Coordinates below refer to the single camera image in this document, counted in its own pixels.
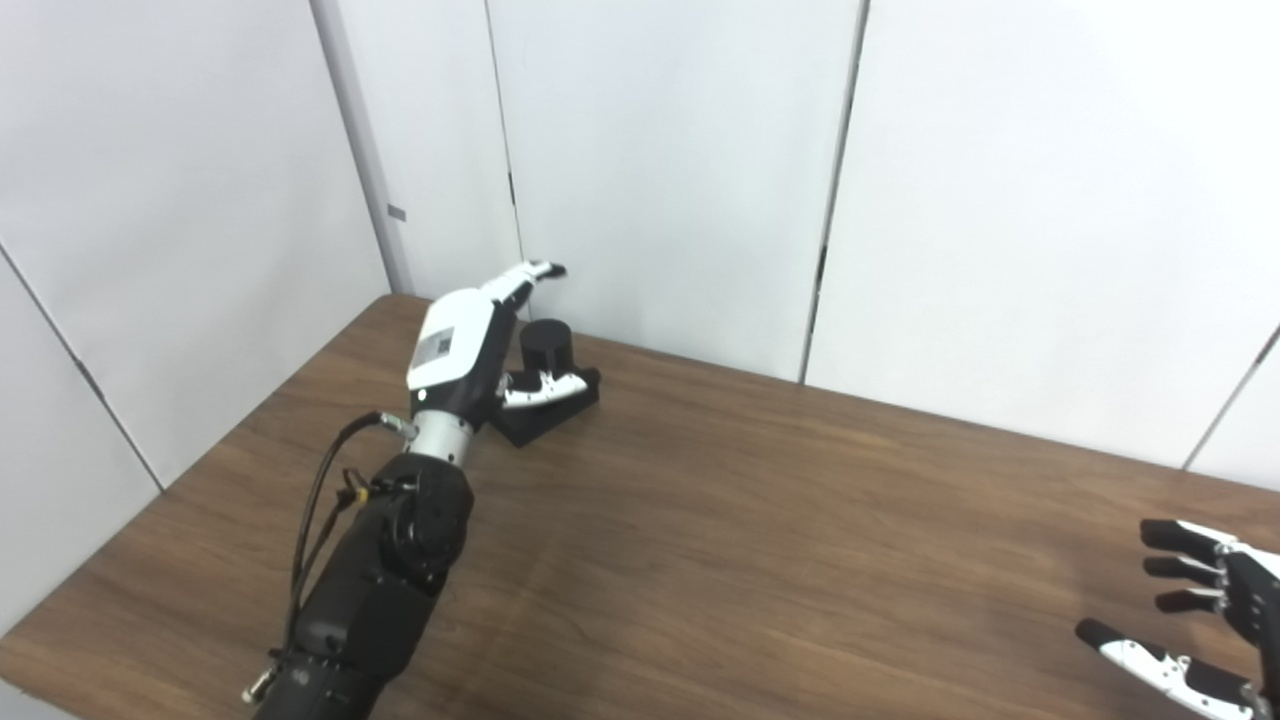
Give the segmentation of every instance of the robot finger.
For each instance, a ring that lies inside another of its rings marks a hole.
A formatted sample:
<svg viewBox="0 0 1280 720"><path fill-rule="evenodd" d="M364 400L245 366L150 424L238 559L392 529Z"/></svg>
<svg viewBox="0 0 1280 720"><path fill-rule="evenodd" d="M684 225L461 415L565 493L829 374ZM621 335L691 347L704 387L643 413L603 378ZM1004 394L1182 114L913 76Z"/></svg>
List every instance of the robot finger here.
<svg viewBox="0 0 1280 720"><path fill-rule="evenodd" d="M1210 566L1217 565L1220 548L1239 542L1235 536L1185 520L1143 520L1139 532L1149 548L1180 552Z"/></svg>
<svg viewBox="0 0 1280 720"><path fill-rule="evenodd" d="M1224 570L1190 557L1147 557L1142 569L1152 578L1176 578L1199 583L1208 588L1222 587Z"/></svg>
<svg viewBox="0 0 1280 720"><path fill-rule="evenodd" d="M1197 715L1217 720L1270 715L1248 678L1193 657L1174 657L1158 644L1125 637L1092 618L1082 620L1075 634L1125 673Z"/></svg>
<svg viewBox="0 0 1280 720"><path fill-rule="evenodd" d="M1226 593L1217 589L1187 588L1156 596L1156 607L1161 612L1222 612L1226 610Z"/></svg>

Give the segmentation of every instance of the black base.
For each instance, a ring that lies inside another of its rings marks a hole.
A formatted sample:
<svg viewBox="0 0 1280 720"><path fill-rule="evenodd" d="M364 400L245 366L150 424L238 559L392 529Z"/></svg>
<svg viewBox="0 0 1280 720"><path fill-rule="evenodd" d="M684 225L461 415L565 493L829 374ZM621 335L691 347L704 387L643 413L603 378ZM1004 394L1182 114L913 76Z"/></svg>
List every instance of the black base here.
<svg viewBox="0 0 1280 720"><path fill-rule="evenodd" d="M588 391L552 405L527 410L503 410L490 424L516 447L525 447L543 437L564 420L600 401L600 372L591 368L577 370L586 380Z"/></svg>

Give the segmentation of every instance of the white robotic finger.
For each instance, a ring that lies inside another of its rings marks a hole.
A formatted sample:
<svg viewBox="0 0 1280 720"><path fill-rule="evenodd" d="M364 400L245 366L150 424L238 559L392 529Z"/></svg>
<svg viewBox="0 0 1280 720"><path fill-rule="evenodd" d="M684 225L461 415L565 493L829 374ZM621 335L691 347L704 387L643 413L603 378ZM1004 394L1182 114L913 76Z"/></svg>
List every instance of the white robotic finger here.
<svg viewBox="0 0 1280 720"><path fill-rule="evenodd" d="M503 393L502 406L504 410L524 410L550 405L561 400L573 397L588 391L588 383L573 373L553 377L550 373L539 373L539 387L536 389L511 389Z"/></svg>
<svg viewBox="0 0 1280 720"><path fill-rule="evenodd" d="M1247 678L1188 656L1174 657L1164 647L1128 638L1092 618L1075 634L1124 671L1165 697L1203 717L1251 720L1270 717Z"/></svg>
<svg viewBox="0 0 1280 720"><path fill-rule="evenodd" d="M1235 536L1185 520L1143 520L1139 530L1147 547L1181 552L1204 565L1217 565L1219 556L1239 542Z"/></svg>
<svg viewBox="0 0 1280 720"><path fill-rule="evenodd" d="M507 302L516 297L525 284L538 284L544 278L558 278L564 274L564 266L543 260L530 260L511 268L506 273L480 286L480 292L495 302Z"/></svg>

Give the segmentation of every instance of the connector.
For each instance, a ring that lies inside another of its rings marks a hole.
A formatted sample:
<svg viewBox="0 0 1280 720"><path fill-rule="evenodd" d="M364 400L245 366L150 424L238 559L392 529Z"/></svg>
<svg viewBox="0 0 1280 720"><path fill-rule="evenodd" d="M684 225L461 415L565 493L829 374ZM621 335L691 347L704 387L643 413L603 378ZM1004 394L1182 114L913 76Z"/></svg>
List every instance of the connector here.
<svg viewBox="0 0 1280 720"><path fill-rule="evenodd" d="M271 665L270 667L264 670L262 674L257 676L257 680L253 680L252 685L241 691L241 701L244 705L261 703L262 698L266 697L266 691L271 688L271 684L275 683L275 678L279 674L280 674L279 665Z"/></svg>
<svg viewBox="0 0 1280 720"><path fill-rule="evenodd" d="M408 420L402 420L390 413L383 413L380 421L384 428L404 438L404 442L413 442L413 438L417 437L417 425Z"/></svg>

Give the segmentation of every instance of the black cylinder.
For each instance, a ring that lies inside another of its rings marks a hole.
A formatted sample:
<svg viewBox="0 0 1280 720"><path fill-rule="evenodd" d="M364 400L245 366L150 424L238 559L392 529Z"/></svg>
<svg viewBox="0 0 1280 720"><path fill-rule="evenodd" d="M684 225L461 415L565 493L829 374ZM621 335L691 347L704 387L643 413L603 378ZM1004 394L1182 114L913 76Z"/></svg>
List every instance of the black cylinder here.
<svg viewBox="0 0 1280 720"><path fill-rule="evenodd" d="M526 370L561 377L573 372L573 333L561 320L534 320L520 331L520 355Z"/></svg>

